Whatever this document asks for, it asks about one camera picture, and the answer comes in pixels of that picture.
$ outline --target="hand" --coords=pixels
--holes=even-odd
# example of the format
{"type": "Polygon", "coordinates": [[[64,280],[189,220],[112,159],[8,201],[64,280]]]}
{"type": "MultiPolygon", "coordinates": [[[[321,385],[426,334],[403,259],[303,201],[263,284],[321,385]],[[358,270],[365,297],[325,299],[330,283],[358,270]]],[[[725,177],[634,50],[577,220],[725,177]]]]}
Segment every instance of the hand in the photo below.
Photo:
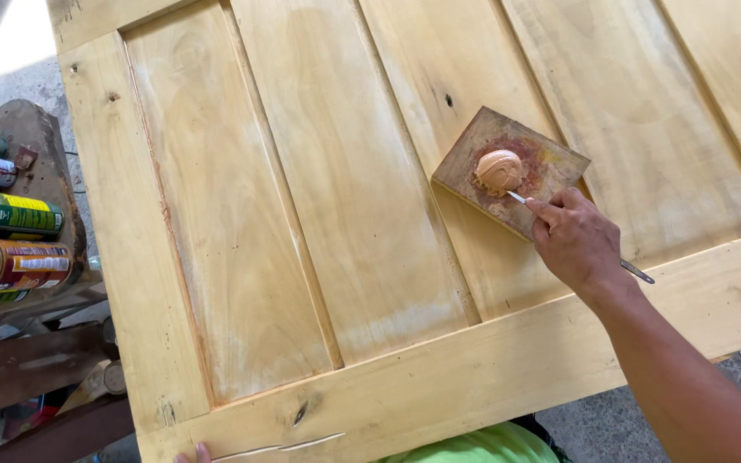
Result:
{"type": "Polygon", "coordinates": [[[632,280],[619,265],[619,227],[580,190],[559,191],[550,204],[527,198],[525,205],[537,217],[531,232],[542,261],[577,295],[632,280]]]}
{"type": "MultiPolygon", "coordinates": [[[[175,463],[190,463],[188,456],[180,453],[174,458],[175,463]]],[[[196,444],[196,463],[211,463],[211,452],[204,442],[196,444]]]]}

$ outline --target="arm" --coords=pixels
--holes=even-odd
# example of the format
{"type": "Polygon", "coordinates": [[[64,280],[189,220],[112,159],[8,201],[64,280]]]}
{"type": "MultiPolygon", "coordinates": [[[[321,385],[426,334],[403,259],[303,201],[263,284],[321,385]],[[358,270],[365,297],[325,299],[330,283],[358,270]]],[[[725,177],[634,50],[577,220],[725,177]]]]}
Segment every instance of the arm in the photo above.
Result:
{"type": "Polygon", "coordinates": [[[545,265],[604,325],[642,412],[675,461],[741,461],[741,392],[619,265],[619,228],[578,189],[528,198],[545,265]]]}

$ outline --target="finger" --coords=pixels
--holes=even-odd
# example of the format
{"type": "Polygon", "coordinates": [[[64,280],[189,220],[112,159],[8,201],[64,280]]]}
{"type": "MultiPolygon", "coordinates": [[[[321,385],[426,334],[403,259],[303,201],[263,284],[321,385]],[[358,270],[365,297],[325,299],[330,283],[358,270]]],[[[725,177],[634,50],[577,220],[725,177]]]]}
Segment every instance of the finger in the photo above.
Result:
{"type": "Polygon", "coordinates": [[[551,198],[551,204],[565,209],[577,209],[590,204],[590,201],[582,195],[582,192],[574,186],[559,190],[551,198]]]}
{"type": "Polygon", "coordinates": [[[542,201],[534,198],[526,198],[525,206],[528,206],[528,209],[530,209],[531,212],[536,214],[537,217],[541,218],[550,225],[557,222],[562,211],[561,208],[557,206],[543,203],[542,201]]]}
{"type": "Polygon", "coordinates": [[[536,245],[536,249],[545,247],[548,245],[548,240],[551,239],[551,229],[548,224],[539,217],[533,221],[533,225],[530,227],[530,233],[533,236],[533,243],[536,245]]]}
{"type": "Polygon", "coordinates": [[[211,463],[211,452],[205,442],[196,444],[196,463],[211,463]]]}

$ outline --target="workbench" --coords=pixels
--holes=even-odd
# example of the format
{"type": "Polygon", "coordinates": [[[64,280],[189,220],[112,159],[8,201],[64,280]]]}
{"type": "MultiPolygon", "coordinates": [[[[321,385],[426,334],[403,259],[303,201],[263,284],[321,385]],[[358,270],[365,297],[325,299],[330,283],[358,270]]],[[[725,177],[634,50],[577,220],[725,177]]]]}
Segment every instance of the workbench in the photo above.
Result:
{"type": "Polygon", "coordinates": [[[364,461],[625,384],[429,179],[486,105],[591,159],[622,258],[741,349],[741,2],[49,0],[145,461],[364,461]]]}
{"type": "Polygon", "coordinates": [[[10,100],[0,106],[0,137],[8,143],[10,160],[25,147],[37,154],[30,169],[20,171],[3,193],[58,205],[65,222],[56,240],[67,246],[73,257],[70,277],[63,283],[35,289],[21,301],[0,303],[0,326],[24,326],[34,316],[81,310],[107,299],[99,270],[90,269],[87,262],[85,225],[73,197],[58,120],[36,103],[10,100]]]}

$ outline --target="wooden block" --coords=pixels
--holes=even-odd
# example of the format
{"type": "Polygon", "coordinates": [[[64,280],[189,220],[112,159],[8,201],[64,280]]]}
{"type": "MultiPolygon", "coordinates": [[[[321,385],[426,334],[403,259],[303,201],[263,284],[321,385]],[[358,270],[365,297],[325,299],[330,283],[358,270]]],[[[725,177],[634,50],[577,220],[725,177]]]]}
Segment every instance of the wooden block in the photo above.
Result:
{"type": "Polygon", "coordinates": [[[506,195],[497,198],[479,186],[477,164],[482,156],[506,149],[517,154],[528,174],[516,193],[548,201],[554,193],[573,186],[590,159],[561,146],[497,111],[483,106],[433,173],[433,180],[449,189],[524,240],[532,241],[533,213],[506,195]]]}

